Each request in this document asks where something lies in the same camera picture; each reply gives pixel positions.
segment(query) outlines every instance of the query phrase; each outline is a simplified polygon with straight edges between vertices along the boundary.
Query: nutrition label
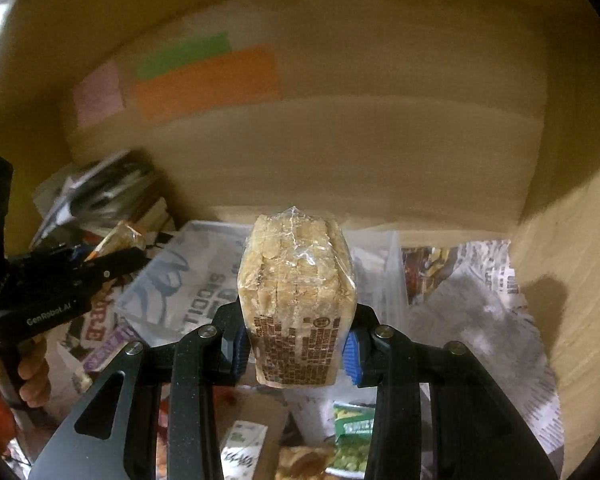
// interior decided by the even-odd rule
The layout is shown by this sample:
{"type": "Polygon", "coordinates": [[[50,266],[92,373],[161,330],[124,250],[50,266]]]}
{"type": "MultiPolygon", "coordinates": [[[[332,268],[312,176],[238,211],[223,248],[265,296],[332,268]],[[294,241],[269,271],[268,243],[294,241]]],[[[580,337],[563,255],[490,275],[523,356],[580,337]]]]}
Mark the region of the nutrition label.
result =
{"type": "Polygon", "coordinates": [[[305,317],[302,328],[282,331],[272,317],[253,319],[261,350],[266,355],[262,373],[267,381],[280,384],[325,384],[338,338],[340,318],[305,317]]]}

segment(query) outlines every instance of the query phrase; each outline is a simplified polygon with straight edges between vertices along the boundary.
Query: green sticky note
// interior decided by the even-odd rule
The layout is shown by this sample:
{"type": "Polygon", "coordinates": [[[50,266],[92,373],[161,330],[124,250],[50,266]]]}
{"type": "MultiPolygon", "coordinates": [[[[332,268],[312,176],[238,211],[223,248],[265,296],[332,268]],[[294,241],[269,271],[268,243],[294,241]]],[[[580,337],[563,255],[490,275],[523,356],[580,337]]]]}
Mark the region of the green sticky note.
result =
{"type": "Polygon", "coordinates": [[[153,79],[181,66],[231,52],[229,35],[221,32],[208,38],[192,38],[154,53],[136,67],[136,78],[153,79]]]}

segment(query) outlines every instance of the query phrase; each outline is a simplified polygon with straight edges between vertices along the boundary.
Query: orange sticky note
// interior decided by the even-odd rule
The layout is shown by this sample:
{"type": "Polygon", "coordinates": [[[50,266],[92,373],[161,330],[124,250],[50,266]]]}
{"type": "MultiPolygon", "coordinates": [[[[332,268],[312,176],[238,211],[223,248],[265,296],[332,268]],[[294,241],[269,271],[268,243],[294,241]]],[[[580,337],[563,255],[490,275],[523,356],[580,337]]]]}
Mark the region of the orange sticky note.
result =
{"type": "Polygon", "coordinates": [[[214,57],[138,82],[132,94],[142,115],[152,122],[281,98],[276,59],[264,46],[214,57]]]}

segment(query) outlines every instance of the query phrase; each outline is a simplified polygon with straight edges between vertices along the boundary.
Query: blue gripper pad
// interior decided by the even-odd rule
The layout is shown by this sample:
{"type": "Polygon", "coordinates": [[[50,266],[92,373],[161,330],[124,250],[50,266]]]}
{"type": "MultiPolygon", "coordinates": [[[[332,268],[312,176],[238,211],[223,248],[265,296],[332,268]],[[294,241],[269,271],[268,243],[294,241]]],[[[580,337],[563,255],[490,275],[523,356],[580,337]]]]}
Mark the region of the blue gripper pad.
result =
{"type": "Polygon", "coordinates": [[[231,373],[236,380],[240,379],[247,371],[249,363],[249,354],[251,352],[251,343],[246,330],[242,330],[234,341],[234,360],[231,363],[231,373]]]}
{"type": "Polygon", "coordinates": [[[353,332],[349,332],[347,342],[342,351],[342,364],[351,382],[358,386],[362,381],[362,366],[360,365],[360,343],[353,332]]]}

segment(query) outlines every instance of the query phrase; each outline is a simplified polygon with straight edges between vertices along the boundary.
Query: green snack package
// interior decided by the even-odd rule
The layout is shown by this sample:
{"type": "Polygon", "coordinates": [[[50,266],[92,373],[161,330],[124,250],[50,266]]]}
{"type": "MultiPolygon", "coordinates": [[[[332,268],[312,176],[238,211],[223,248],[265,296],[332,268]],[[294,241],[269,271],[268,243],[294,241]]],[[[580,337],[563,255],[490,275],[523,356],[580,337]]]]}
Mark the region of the green snack package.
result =
{"type": "Polygon", "coordinates": [[[326,472],[341,478],[365,477],[376,409],[334,402],[336,454],[326,472]]]}

